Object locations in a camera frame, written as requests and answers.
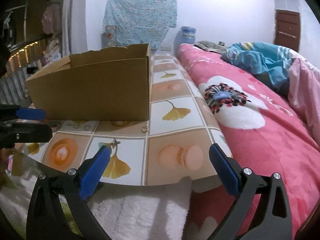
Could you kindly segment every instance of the blue quilt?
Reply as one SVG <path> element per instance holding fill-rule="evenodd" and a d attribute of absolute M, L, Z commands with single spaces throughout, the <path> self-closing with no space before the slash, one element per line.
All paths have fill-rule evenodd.
<path fill-rule="evenodd" d="M 293 63 L 293 50 L 264 42 L 241 42 L 231 45 L 221 58 L 241 68 L 276 93 L 289 91 L 288 69 Z"/>
<path fill-rule="evenodd" d="M 108 0 L 103 32 L 116 26 L 117 46 L 149 43 L 157 49 L 169 30 L 177 26 L 177 0 Z"/>

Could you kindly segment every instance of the red fabric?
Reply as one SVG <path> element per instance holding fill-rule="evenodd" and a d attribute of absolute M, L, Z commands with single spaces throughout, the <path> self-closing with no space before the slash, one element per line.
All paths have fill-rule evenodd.
<path fill-rule="evenodd" d="M 182 44 L 179 60 L 200 90 L 213 85 L 210 83 L 210 80 L 215 80 L 212 77 L 221 76 L 237 83 L 245 94 L 265 104 L 265 108 L 259 106 L 255 112 L 260 113 L 265 121 L 260 128 L 246 126 L 236 129 L 228 122 L 228 116 L 215 116 L 233 157 L 242 167 L 250 167 L 256 174 L 265 176 L 273 172 L 281 174 L 289 197 L 294 236 L 320 197 L 319 146 L 311 138 L 308 128 L 279 95 L 251 74 L 221 60 L 219 54 Z M 244 106 L 233 107 L 238 107 L 239 120 L 250 123 L 250 116 L 241 115 Z M 188 219 L 198 227 L 208 216 L 220 223 L 231 203 L 232 198 L 223 187 L 201 194 L 193 193 Z M 258 198 L 255 198 L 241 232 L 249 227 L 257 203 Z"/>

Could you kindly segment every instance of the pink fabric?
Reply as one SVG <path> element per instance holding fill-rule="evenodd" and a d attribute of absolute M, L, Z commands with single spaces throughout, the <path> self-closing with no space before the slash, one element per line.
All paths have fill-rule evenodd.
<path fill-rule="evenodd" d="M 251 74 L 221 60 L 220 56 L 182 44 L 178 58 L 200 90 L 204 84 L 213 85 L 210 84 L 213 77 L 221 76 L 237 83 L 245 94 L 251 95 L 256 101 L 261 100 L 266 106 L 263 108 L 261 105 L 254 112 L 261 114 L 264 120 L 260 128 L 250 129 L 245 123 L 243 129 L 232 128 L 227 119 L 217 118 L 218 113 L 215 116 L 233 157 L 242 167 L 250 167 L 256 174 L 265 176 L 273 172 L 281 174 L 289 197 L 294 236 L 320 197 L 319 146 L 285 100 Z M 220 112 L 228 109 L 246 110 L 246 106 L 224 107 Z M 250 116 L 243 116 L 241 111 L 238 112 L 238 118 L 241 122 L 250 123 Z M 211 216 L 220 223 L 231 203 L 232 199 L 223 187 L 200 194 L 193 193 L 189 222 L 200 228 L 204 220 Z M 249 227 L 257 203 L 258 199 L 255 198 L 241 232 Z"/>
<path fill-rule="evenodd" d="M 288 100 L 320 145 L 320 70 L 297 58 L 289 69 Z"/>

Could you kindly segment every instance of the teal blanket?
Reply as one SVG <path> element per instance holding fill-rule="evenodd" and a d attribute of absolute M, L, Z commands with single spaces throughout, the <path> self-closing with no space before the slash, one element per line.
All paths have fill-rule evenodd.
<path fill-rule="evenodd" d="M 289 91 L 288 69 L 293 63 L 292 49 L 264 42 L 241 42 L 231 45 L 221 58 L 241 68 L 278 94 Z"/>

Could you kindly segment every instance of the blue flower center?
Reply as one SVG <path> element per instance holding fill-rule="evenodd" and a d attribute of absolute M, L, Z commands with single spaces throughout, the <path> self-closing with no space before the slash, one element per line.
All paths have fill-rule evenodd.
<path fill-rule="evenodd" d="M 220 101 L 222 99 L 231 98 L 231 93 L 226 91 L 218 91 L 214 96 L 214 100 Z"/>

